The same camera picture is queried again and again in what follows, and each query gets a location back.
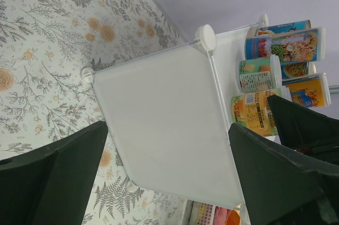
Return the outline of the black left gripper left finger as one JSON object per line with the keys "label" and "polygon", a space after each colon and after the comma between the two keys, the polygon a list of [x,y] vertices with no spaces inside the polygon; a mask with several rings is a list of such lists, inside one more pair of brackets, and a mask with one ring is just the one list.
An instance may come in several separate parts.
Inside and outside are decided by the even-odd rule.
{"label": "black left gripper left finger", "polygon": [[98,121],[1,160],[1,224],[81,224],[107,135]]}

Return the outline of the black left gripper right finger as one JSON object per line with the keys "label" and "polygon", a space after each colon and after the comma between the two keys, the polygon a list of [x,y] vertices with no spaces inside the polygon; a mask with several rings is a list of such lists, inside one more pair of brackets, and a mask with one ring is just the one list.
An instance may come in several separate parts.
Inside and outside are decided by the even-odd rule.
{"label": "black left gripper right finger", "polygon": [[338,166],[233,123],[228,131],[251,224],[338,224]]}

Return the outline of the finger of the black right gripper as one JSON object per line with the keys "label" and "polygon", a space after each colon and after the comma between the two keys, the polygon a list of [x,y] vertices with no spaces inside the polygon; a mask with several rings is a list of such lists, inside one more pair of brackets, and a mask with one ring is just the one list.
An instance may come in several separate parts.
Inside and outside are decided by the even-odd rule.
{"label": "finger of the black right gripper", "polygon": [[277,95],[267,101],[283,146],[318,160],[338,161],[338,119]]}

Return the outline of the blue soup can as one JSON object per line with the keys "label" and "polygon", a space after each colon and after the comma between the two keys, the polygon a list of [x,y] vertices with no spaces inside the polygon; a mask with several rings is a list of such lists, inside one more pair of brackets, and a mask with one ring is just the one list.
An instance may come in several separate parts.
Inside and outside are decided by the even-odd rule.
{"label": "blue soup can", "polygon": [[311,29],[310,20],[303,20],[303,21],[298,21],[298,22],[262,27],[256,31],[256,36],[273,35],[273,34],[300,31],[300,30],[306,30],[306,29]]}
{"label": "blue soup can", "polygon": [[295,64],[287,64],[281,66],[281,72],[282,79],[287,80],[291,78],[313,75],[316,73],[316,66],[314,62],[299,62]]}

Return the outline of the clear lid green jar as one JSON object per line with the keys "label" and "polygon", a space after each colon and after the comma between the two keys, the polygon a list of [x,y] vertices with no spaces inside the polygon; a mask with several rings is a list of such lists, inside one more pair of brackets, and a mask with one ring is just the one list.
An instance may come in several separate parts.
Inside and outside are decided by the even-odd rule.
{"label": "clear lid green jar", "polygon": [[279,57],[272,55],[241,61],[236,68],[236,80],[243,93],[280,88],[282,71]]}

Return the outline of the white lid orange can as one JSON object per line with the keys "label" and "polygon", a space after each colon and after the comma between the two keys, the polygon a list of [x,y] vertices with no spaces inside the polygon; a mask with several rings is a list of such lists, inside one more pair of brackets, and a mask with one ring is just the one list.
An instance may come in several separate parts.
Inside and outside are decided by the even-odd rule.
{"label": "white lid orange can", "polygon": [[325,58],[325,28],[312,28],[279,34],[265,34],[245,41],[245,58],[276,55],[281,65],[321,61]]}

